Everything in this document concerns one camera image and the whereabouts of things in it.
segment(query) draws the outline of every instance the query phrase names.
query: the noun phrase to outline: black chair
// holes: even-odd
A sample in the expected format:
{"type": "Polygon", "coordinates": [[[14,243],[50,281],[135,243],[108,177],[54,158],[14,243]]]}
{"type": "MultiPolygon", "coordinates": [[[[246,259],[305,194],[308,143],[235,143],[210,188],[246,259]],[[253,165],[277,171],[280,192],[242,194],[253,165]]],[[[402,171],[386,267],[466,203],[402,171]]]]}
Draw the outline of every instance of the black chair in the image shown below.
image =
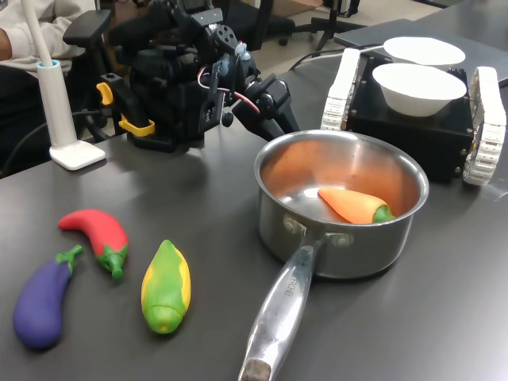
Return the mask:
{"type": "Polygon", "coordinates": [[[259,9],[240,0],[216,0],[214,5],[221,8],[224,23],[252,52],[261,49],[263,41],[271,38],[279,38],[279,43],[284,46],[294,32],[293,20],[271,14],[273,2],[261,0],[259,9]]]}
{"type": "MultiPolygon", "coordinates": [[[[330,13],[328,20],[325,18],[312,17],[310,19],[310,24],[299,25],[294,29],[294,33],[299,32],[311,32],[316,33],[318,31],[323,31],[323,35],[317,44],[316,52],[319,52],[323,49],[326,44],[326,41],[333,39],[334,33],[343,33],[348,32],[354,29],[365,28],[365,25],[352,24],[349,22],[338,21],[339,10],[342,9],[342,0],[325,0],[325,6],[329,6],[330,13]]],[[[360,0],[352,0],[352,8],[355,8],[355,11],[358,9],[358,4],[360,0]]],[[[349,17],[351,14],[347,12],[346,14],[342,14],[343,16],[349,17]]]]}
{"type": "MultiPolygon", "coordinates": [[[[69,25],[63,35],[63,42],[85,48],[85,53],[72,60],[67,92],[72,111],[97,110],[101,108],[101,98],[97,83],[102,82],[101,75],[112,72],[110,61],[102,35],[111,22],[110,10],[89,10],[69,25]]],[[[114,115],[115,133],[119,133],[118,117],[114,115]]],[[[82,133],[86,127],[96,142],[109,138],[102,128],[106,126],[105,117],[84,117],[76,126],[76,132],[82,133]]]]}

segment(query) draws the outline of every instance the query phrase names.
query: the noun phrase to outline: toy vegetable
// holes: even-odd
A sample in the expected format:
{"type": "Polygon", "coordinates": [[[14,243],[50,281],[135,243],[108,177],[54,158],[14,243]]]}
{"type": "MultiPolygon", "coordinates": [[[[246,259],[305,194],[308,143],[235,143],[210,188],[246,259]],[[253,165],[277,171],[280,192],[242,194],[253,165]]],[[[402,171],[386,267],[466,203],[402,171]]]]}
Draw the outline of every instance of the toy vegetable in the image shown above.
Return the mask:
{"type": "Polygon", "coordinates": [[[190,280],[182,253],[165,240],[141,285],[141,309],[152,331],[171,333],[179,326],[191,302],[190,280]]]}
{"type": "Polygon", "coordinates": [[[62,299],[81,246],[59,252],[27,281],[14,308],[14,332],[28,348],[44,349],[56,344],[62,333],[62,299]]]}
{"type": "Polygon", "coordinates": [[[101,210],[77,210],[62,217],[58,227],[84,232],[94,248],[95,257],[115,279],[123,275],[122,266],[129,249],[129,239],[120,223],[101,210]]]}
{"type": "Polygon", "coordinates": [[[393,220],[388,205],[381,199],[354,190],[319,188],[319,195],[352,224],[372,224],[393,220]]]}

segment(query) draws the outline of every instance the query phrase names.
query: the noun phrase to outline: saucepan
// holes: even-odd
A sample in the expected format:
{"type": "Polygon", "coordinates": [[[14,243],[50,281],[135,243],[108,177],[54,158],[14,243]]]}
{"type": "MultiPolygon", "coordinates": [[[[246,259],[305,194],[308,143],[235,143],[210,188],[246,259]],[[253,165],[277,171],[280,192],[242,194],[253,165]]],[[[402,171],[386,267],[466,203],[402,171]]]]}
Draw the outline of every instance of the saucepan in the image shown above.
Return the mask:
{"type": "Polygon", "coordinates": [[[356,279],[388,269],[427,199],[429,181],[411,157],[388,143],[326,130],[268,143],[256,157],[255,173],[260,239],[286,264],[254,321],[239,380],[271,381],[296,334],[313,274],[356,279]],[[371,194],[397,217],[349,224],[319,198],[319,187],[371,194]]]}

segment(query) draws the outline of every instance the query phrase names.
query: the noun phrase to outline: pot rim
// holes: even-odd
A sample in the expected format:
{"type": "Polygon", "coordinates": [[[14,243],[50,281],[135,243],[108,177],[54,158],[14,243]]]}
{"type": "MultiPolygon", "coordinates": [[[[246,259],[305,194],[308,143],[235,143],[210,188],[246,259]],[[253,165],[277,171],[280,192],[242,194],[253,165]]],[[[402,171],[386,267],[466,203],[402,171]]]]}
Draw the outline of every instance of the pot rim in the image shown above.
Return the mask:
{"type": "Polygon", "coordinates": [[[268,195],[273,201],[279,204],[285,210],[290,211],[291,213],[299,216],[301,218],[305,218],[308,221],[316,222],[319,224],[332,225],[338,227],[372,227],[372,226],[381,226],[381,225],[390,225],[394,224],[398,221],[404,220],[414,213],[416,213],[422,206],[425,204],[427,197],[429,196],[429,180],[427,179],[427,175],[421,169],[420,165],[414,161],[414,159],[405,153],[403,150],[395,147],[392,144],[387,143],[386,141],[382,141],[380,139],[376,139],[374,137],[369,137],[367,135],[363,135],[361,133],[349,133],[345,131],[332,131],[326,129],[310,129],[306,131],[298,131],[296,133],[288,133],[286,135],[282,135],[270,142],[268,142],[257,154],[256,160],[254,161],[254,174],[256,176],[257,183],[263,192],[268,195]],[[379,146],[389,148],[394,154],[399,154],[399,157],[404,160],[407,164],[414,168],[414,172],[417,177],[417,182],[419,182],[421,190],[420,190],[420,198],[418,202],[407,212],[405,212],[402,216],[398,216],[393,220],[385,221],[385,222],[377,222],[374,224],[345,224],[341,222],[331,222],[326,220],[320,220],[313,217],[308,217],[305,214],[298,212],[297,210],[290,208],[288,205],[281,202],[278,198],[274,197],[273,194],[264,186],[263,180],[261,179],[261,164],[264,158],[268,155],[269,152],[277,149],[280,145],[284,144],[287,140],[305,140],[306,137],[332,137],[332,136],[342,136],[346,137],[349,140],[357,140],[358,137],[362,137],[362,139],[369,140],[370,142],[377,144],[379,146]]]}

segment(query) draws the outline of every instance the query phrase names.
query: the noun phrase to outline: red chili pepper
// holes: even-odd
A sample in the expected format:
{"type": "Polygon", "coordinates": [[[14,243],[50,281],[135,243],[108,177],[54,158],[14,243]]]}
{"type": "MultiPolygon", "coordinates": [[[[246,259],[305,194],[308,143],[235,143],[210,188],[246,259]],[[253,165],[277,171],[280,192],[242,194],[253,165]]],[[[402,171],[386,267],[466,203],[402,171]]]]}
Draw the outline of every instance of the red chili pepper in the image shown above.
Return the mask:
{"type": "Polygon", "coordinates": [[[127,255],[129,239],[120,223],[101,210],[77,210],[58,221],[64,230],[80,230],[85,233],[99,263],[115,279],[123,276],[122,266],[127,255]]]}

